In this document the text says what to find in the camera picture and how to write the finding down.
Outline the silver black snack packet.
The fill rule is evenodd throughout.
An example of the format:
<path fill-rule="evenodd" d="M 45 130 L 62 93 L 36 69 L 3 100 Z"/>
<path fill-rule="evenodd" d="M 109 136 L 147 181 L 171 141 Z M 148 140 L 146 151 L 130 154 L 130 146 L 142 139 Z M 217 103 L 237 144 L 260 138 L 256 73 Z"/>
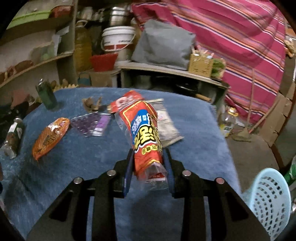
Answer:
<path fill-rule="evenodd" d="M 159 138 L 163 148 L 166 148 L 184 137 L 181 136 L 180 132 L 174 125 L 167 109 L 164 106 L 164 99 L 152 99 L 148 100 L 147 103 L 151 104 L 158 115 L 158 131 Z"/>

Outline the red noodle snack packet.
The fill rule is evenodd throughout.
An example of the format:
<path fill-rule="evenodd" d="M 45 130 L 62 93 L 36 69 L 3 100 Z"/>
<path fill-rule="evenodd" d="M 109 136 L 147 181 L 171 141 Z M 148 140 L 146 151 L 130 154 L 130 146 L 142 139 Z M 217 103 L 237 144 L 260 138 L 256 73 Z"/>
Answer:
<path fill-rule="evenodd" d="M 134 174 L 139 181 L 164 182 L 163 148 L 159 137 L 158 114 L 151 104 L 133 101 L 115 114 L 133 149 Z"/>

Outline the light blue trash basket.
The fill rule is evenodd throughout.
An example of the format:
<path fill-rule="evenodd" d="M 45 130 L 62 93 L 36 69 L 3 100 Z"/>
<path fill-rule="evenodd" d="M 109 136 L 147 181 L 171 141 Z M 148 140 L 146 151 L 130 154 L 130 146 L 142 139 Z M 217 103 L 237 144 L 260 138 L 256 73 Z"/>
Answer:
<path fill-rule="evenodd" d="M 271 240 L 276 240 L 287 226 L 292 209 L 288 184 L 273 168 L 260 171 L 242 199 L 266 229 Z"/>

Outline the purple blister pack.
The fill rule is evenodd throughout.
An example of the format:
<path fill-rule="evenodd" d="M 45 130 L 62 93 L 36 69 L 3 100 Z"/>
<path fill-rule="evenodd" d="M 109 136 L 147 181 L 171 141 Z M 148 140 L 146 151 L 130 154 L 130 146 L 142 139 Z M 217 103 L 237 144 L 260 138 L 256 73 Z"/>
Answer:
<path fill-rule="evenodd" d="M 111 114 L 93 112 L 72 118 L 70 124 L 84 137 L 101 137 L 110 120 Z"/>

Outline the blue quilted table cloth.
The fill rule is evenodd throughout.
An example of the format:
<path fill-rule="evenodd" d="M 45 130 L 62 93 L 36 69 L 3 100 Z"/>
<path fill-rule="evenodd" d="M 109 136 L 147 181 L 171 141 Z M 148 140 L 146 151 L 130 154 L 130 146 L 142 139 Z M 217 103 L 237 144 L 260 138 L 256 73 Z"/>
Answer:
<path fill-rule="evenodd" d="M 69 129 L 62 140 L 39 161 L 32 156 L 33 145 L 42 130 L 60 117 L 73 118 L 85 113 L 81 100 L 102 97 L 109 104 L 126 93 L 123 88 L 74 88 L 56 92 L 56 111 L 40 106 L 24 118 L 25 131 L 19 154 L 14 159 L 1 156 L 6 213 L 23 237 L 75 178 L 96 178 L 125 159 L 130 141 L 112 120 L 102 137 L 84 137 Z M 170 146 L 173 159 L 204 179 L 224 178 L 240 193 L 237 171 L 212 105 L 175 93 L 141 90 L 147 99 L 164 100 L 164 105 L 183 139 Z M 182 199 L 168 190 L 147 191 L 133 178 L 128 195 L 116 199 L 115 217 L 119 240 L 179 240 Z"/>

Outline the cooking oil bottle floor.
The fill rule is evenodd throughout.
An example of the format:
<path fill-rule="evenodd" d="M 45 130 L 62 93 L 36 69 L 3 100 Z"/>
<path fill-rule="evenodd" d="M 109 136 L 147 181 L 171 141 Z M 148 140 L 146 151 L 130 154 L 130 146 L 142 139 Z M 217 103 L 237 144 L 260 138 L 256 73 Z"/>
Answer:
<path fill-rule="evenodd" d="M 238 117 L 238 112 L 236 108 L 229 107 L 226 111 L 221 114 L 219 118 L 219 128 L 224 135 L 224 137 L 228 137 L 230 132 L 232 131 L 235 123 L 236 118 Z"/>

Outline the broom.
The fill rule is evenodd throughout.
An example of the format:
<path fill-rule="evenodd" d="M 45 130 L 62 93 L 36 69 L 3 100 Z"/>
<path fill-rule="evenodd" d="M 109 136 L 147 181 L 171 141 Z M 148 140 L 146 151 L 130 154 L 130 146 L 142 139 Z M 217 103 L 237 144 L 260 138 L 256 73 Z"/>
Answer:
<path fill-rule="evenodd" d="M 247 123 L 242 131 L 236 132 L 232 135 L 232 139 L 238 142 L 251 142 L 251 134 L 252 132 L 259 127 L 259 125 L 269 116 L 269 114 L 274 110 L 277 106 L 279 99 L 276 98 L 275 102 L 273 103 L 272 107 L 267 111 L 267 113 L 249 130 L 250 125 L 250 117 L 252 114 L 252 104 L 254 99 L 254 86 L 255 86 L 255 71 L 252 69 L 252 87 L 251 87 L 251 98 L 250 98 L 250 105 L 247 115 Z"/>

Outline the orange snack packet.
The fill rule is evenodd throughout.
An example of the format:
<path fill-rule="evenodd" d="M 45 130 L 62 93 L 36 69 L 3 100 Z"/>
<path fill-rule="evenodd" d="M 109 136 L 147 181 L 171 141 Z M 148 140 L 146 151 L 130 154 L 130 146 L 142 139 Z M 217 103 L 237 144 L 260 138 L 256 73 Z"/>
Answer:
<path fill-rule="evenodd" d="M 32 148 L 32 156 L 37 161 L 47 154 L 64 137 L 70 125 L 68 118 L 58 118 L 46 126 Z"/>

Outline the crumpled brown paper piece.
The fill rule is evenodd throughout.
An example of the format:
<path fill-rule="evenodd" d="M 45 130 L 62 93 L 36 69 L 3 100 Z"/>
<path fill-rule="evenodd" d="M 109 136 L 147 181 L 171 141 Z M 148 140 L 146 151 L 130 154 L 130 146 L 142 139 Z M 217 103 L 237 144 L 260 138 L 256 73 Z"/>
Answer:
<path fill-rule="evenodd" d="M 104 108 L 102 104 L 102 97 L 99 97 L 97 101 L 94 101 L 92 97 L 83 98 L 82 104 L 84 109 L 89 113 L 100 111 Z"/>

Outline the red heart snack packet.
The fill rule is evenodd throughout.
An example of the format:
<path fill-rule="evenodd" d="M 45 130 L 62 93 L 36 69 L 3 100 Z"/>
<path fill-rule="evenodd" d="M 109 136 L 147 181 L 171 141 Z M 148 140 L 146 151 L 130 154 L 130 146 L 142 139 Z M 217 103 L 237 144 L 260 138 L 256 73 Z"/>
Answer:
<path fill-rule="evenodd" d="M 125 106 L 138 100 L 144 100 L 143 96 L 135 90 L 130 90 L 126 92 L 122 97 L 118 98 L 117 100 L 113 101 L 110 105 L 108 105 L 107 110 L 109 113 L 116 113 Z"/>

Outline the low wooden side table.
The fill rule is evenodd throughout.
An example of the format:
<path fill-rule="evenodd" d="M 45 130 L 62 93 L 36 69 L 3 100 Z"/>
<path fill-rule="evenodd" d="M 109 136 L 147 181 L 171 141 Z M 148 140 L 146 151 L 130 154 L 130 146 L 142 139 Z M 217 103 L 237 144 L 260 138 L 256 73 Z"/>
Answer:
<path fill-rule="evenodd" d="M 216 108 L 223 104 L 229 84 L 222 80 L 191 74 L 156 65 L 122 61 L 119 84 L 122 88 L 136 88 L 173 92 L 206 101 Z"/>

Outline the white-labelled lying jar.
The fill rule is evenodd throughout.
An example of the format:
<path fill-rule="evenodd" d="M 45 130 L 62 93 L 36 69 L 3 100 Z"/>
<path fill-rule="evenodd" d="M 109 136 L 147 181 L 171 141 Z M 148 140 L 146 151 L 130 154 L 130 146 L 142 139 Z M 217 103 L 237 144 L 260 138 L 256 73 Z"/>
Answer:
<path fill-rule="evenodd" d="M 17 156 L 24 129 L 25 125 L 23 120 L 19 117 L 16 117 L 13 124 L 9 128 L 3 145 L 1 146 L 1 151 L 3 151 L 3 153 L 10 159 L 13 159 Z"/>

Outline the yellow egg tray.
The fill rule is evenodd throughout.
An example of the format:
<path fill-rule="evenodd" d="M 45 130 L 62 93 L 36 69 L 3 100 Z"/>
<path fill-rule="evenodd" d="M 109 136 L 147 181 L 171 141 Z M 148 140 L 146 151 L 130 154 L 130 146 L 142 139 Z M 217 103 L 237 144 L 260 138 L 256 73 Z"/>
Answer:
<path fill-rule="evenodd" d="M 60 89 L 72 89 L 72 88 L 77 88 L 78 85 L 75 84 L 69 84 L 66 79 L 62 80 L 62 84 L 59 84 L 56 80 L 52 81 L 50 83 L 50 87 L 53 90 L 53 92 L 57 92 Z"/>

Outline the green glass jar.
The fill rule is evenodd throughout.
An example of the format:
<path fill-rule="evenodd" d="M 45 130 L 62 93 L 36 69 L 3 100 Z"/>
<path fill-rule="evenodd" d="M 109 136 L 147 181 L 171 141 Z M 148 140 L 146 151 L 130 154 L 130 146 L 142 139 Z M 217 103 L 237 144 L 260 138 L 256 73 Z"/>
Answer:
<path fill-rule="evenodd" d="M 36 91 L 46 109 L 54 109 L 58 102 L 48 80 L 41 79 L 36 85 Z"/>

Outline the yellow chopstick holder box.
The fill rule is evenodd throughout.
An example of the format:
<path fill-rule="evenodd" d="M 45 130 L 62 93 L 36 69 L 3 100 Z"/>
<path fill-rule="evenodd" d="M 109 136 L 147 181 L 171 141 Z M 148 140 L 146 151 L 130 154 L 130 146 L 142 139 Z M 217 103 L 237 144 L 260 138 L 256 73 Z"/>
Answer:
<path fill-rule="evenodd" d="M 202 77 L 211 77 L 213 59 L 194 50 L 190 56 L 188 72 Z"/>

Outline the red plastic basket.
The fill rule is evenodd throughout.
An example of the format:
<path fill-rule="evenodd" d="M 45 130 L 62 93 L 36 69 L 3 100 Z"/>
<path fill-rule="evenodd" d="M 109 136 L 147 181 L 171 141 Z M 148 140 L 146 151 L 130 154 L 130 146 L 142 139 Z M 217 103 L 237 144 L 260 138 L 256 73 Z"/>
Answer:
<path fill-rule="evenodd" d="M 114 69 L 118 54 L 94 55 L 90 58 L 90 62 L 95 72 L 106 72 Z"/>

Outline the green leafy vegetable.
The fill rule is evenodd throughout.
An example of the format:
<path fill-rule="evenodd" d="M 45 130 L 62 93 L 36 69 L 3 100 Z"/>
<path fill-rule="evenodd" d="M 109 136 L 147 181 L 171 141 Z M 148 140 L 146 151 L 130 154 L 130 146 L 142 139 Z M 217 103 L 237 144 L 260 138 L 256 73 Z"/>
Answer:
<path fill-rule="evenodd" d="M 225 60 L 223 58 L 214 58 L 211 71 L 211 78 L 221 79 L 224 75 L 225 69 Z"/>

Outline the large yellow oil jug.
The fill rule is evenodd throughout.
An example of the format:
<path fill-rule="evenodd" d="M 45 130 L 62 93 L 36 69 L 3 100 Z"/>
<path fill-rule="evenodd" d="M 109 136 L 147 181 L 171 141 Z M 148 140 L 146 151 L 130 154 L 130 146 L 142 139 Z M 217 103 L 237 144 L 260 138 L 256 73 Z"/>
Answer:
<path fill-rule="evenodd" d="M 88 30 L 85 28 L 87 20 L 79 20 L 75 25 L 74 62 L 78 73 L 91 68 L 92 42 Z"/>

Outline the grey fabric cover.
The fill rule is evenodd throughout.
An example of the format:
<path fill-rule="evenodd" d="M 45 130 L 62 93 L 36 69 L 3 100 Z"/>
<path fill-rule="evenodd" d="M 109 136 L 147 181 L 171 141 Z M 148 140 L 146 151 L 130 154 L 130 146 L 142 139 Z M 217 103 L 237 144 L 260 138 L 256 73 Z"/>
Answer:
<path fill-rule="evenodd" d="M 148 20 L 132 61 L 186 71 L 195 43 L 196 35 L 181 27 Z"/>

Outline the white plastic bucket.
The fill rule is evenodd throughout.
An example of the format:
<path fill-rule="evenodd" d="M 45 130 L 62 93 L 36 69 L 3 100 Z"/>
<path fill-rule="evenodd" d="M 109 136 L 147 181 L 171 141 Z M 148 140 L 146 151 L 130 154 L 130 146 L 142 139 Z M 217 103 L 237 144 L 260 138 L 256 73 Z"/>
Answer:
<path fill-rule="evenodd" d="M 134 51 L 135 27 L 117 26 L 102 32 L 101 48 L 105 53 L 118 54 L 116 62 L 130 62 Z"/>

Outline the wooden corner shelf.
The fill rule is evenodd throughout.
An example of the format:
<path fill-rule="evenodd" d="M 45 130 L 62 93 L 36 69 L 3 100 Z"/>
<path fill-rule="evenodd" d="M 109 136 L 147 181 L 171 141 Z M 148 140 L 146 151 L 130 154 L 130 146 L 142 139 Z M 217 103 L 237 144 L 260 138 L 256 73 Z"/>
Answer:
<path fill-rule="evenodd" d="M 27 1 L 1 37 L 1 104 L 15 93 L 37 97 L 43 79 L 74 84 L 75 18 L 77 1 Z"/>

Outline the striped pink curtain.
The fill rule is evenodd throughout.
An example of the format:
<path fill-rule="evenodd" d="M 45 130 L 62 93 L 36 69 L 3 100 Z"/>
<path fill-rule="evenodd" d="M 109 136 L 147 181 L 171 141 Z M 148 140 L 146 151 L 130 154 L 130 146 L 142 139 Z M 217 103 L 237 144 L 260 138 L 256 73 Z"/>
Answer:
<path fill-rule="evenodd" d="M 155 19 L 196 35 L 226 62 L 226 102 L 258 122 L 272 107 L 285 68 L 285 18 L 270 1 L 133 1 L 140 26 Z"/>

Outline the steel pot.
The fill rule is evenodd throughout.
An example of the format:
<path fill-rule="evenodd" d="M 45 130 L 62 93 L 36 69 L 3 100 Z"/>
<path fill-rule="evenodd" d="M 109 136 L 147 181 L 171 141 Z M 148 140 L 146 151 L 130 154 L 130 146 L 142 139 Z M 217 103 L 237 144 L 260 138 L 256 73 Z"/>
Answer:
<path fill-rule="evenodd" d="M 128 8 L 114 6 L 106 13 L 109 27 L 129 26 L 131 22 L 131 12 Z"/>

